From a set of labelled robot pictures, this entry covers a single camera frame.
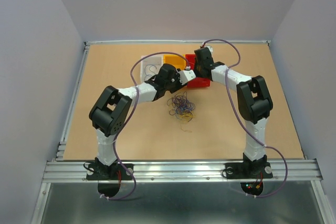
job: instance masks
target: yellow object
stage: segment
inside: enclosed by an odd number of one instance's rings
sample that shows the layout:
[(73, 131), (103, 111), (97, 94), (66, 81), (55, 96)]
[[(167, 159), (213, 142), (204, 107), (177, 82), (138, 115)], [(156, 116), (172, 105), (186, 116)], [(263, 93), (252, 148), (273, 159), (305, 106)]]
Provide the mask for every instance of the yellow object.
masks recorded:
[(180, 118), (180, 120), (181, 120), (182, 122), (186, 122), (186, 123), (188, 123), (188, 122), (190, 122), (190, 120), (191, 120), (192, 118), (194, 118), (195, 116), (194, 116), (191, 112), (186, 112), (186, 113), (183, 113), (182, 115), (178, 115), (178, 117)]
[(163, 63), (168, 63), (181, 70), (184, 70), (186, 65), (185, 60), (177, 55), (163, 55)]

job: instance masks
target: tangled wire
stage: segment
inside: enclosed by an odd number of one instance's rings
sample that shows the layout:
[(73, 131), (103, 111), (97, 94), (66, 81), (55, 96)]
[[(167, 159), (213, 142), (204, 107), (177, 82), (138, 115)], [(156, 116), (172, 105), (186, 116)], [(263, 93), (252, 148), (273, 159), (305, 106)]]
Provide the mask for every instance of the tangled wire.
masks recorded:
[(190, 122), (194, 117), (192, 111), (195, 109), (195, 104), (187, 99), (187, 92), (177, 93), (171, 97), (167, 101), (168, 106), (169, 102), (173, 106), (173, 109), (169, 110), (170, 115), (175, 115), (177, 119), (185, 122)]

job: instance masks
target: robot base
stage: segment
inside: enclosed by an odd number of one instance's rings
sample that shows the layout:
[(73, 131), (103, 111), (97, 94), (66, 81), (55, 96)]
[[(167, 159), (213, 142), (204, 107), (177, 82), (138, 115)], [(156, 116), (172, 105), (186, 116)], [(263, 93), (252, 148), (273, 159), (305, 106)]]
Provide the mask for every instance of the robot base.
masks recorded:
[(226, 163), (225, 169), (222, 172), (222, 176), (227, 179), (259, 179), (260, 174), (265, 178), (273, 178), (273, 173), (269, 162), (267, 162), (267, 156), (263, 158), (250, 161), (245, 154), (243, 154), (243, 162)]
[[(103, 165), (97, 158), (94, 159), (94, 162), (88, 163), (88, 168), (94, 173), (87, 172), (86, 180), (116, 180), (118, 181), (117, 172), (120, 171), (121, 180), (132, 180), (132, 177), (126, 173), (125, 169), (118, 163), (113, 163), (110, 166)], [(127, 169), (133, 172), (133, 164), (124, 164)]]

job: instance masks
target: red bin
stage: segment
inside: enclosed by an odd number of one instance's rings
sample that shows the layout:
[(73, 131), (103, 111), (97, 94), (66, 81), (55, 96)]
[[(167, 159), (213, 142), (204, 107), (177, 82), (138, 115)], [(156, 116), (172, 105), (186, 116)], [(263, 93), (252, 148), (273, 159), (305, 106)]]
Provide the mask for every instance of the red bin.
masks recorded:
[[(195, 67), (196, 55), (185, 55), (190, 63), (190, 67), (193, 70)], [(196, 77), (194, 80), (188, 82), (187, 88), (204, 88), (210, 86), (210, 80), (206, 78)]]

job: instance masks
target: black mounting bracket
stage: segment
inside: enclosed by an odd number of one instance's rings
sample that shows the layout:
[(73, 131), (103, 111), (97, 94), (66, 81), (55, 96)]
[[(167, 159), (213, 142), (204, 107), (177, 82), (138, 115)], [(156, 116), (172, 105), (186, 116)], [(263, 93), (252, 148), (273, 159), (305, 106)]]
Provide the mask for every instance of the black mounting bracket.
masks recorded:
[[(94, 162), (86, 162), (87, 168), (93, 173), (86, 174), (86, 180), (118, 180), (117, 172), (120, 171), (121, 180), (132, 180), (132, 177), (126, 173), (120, 164), (114, 162), (112, 165), (103, 165), (97, 158)], [(127, 169), (133, 170), (133, 164), (124, 164)]]
[(181, 84), (180, 74), (177, 71), (180, 71), (180, 69), (176, 69), (173, 65), (165, 63), (160, 68), (158, 74), (145, 81), (152, 85), (156, 90), (156, 95), (153, 101), (163, 97), (166, 91), (174, 93), (187, 85)]
[(117, 134), (124, 126), (131, 104), (130, 97), (112, 86), (106, 87), (90, 111), (92, 126), (106, 137)]
[(251, 161), (243, 154), (243, 162), (225, 163), (225, 169), (222, 172), (222, 176), (227, 179), (257, 179), (260, 174), (263, 178), (273, 178), (267, 155)]
[(214, 59), (208, 47), (197, 49), (194, 52), (196, 55), (194, 67), (196, 77), (212, 80), (211, 70), (224, 65), (224, 63), (220, 61), (214, 63)]
[(238, 109), (246, 121), (256, 124), (260, 119), (269, 117), (273, 102), (262, 76), (251, 78), (237, 84)]
[[(107, 166), (103, 165), (97, 158), (94, 159), (94, 162), (89, 161), (85, 162), (84, 166), (87, 168), (86, 180), (116, 180), (116, 183), (98, 183), (97, 190), (100, 194), (103, 194), (105, 197), (113, 197), (119, 192), (120, 184), (118, 173), (120, 173), (121, 180), (131, 180), (132, 177), (128, 174), (124, 168), (117, 162), (114, 162), (112, 165)], [(133, 164), (124, 164), (130, 172), (133, 172)]]

